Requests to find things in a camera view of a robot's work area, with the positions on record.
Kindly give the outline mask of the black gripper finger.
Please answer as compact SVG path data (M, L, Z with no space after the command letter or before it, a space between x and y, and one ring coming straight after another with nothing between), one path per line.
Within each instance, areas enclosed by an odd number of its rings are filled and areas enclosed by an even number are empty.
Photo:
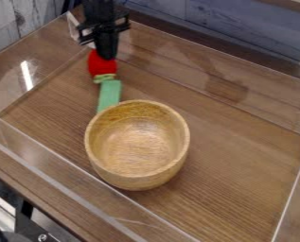
M107 54L107 47L106 47L106 34L103 32L99 32L95 35L94 43L95 43L98 54L105 59Z
M117 52L118 52L118 42L119 42L119 34L117 31L109 33L109 50L107 56L109 59L115 59Z

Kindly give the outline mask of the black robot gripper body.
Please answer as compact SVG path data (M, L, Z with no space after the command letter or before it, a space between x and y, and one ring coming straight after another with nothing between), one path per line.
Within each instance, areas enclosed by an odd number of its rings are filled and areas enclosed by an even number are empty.
M114 0L80 0L83 22L78 24L79 45L94 43L102 33L121 33L130 28L129 11Z

